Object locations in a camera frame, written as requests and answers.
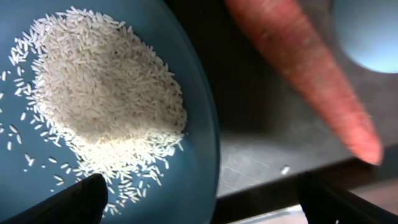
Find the dark blue plate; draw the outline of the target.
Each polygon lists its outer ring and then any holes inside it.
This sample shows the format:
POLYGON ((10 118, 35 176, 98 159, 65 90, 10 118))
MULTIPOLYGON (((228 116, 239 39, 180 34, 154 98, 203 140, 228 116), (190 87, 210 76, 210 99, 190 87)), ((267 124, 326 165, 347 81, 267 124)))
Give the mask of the dark blue plate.
POLYGON ((15 38, 34 20, 71 6, 102 12, 124 21, 166 61, 182 87, 188 123, 182 149, 158 164, 160 182, 147 180, 146 196, 127 202, 105 223, 209 223, 216 202, 220 169, 219 128, 210 86, 197 53, 181 24, 163 1, 2 1, 1 2, 1 219, 17 215, 62 190, 76 178, 62 168, 76 166, 66 146, 45 141, 28 101, 17 96, 17 68, 9 60, 15 38))

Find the white rice pile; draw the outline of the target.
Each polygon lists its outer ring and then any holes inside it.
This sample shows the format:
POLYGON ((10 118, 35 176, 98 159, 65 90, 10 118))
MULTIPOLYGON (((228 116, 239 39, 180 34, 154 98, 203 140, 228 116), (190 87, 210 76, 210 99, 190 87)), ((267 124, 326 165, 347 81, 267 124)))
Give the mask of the white rice pile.
POLYGON ((125 22, 71 7, 1 28, 3 217, 92 174, 103 215, 124 215, 162 185, 186 123, 168 64, 125 22))

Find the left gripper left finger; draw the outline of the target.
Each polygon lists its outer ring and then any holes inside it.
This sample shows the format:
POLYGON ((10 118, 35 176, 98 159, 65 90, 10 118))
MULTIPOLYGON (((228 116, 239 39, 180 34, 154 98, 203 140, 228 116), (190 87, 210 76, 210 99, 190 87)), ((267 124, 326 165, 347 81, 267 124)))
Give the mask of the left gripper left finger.
POLYGON ((99 224, 108 203, 101 174, 93 174, 2 224, 99 224))

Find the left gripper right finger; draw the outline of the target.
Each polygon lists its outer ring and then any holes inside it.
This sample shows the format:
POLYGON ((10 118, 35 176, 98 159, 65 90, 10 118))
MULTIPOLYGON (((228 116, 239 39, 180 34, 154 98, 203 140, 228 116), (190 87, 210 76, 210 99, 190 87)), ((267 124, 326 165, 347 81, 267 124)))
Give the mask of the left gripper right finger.
POLYGON ((313 173, 300 174, 297 186, 298 201, 309 224, 397 223, 397 215, 313 173))

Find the light blue cup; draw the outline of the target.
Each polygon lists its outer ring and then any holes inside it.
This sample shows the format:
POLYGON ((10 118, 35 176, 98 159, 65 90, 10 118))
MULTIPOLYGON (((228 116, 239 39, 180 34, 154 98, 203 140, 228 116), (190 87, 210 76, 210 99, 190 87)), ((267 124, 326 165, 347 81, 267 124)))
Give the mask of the light blue cup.
POLYGON ((358 65, 397 73, 397 0, 334 0, 336 39, 358 65))

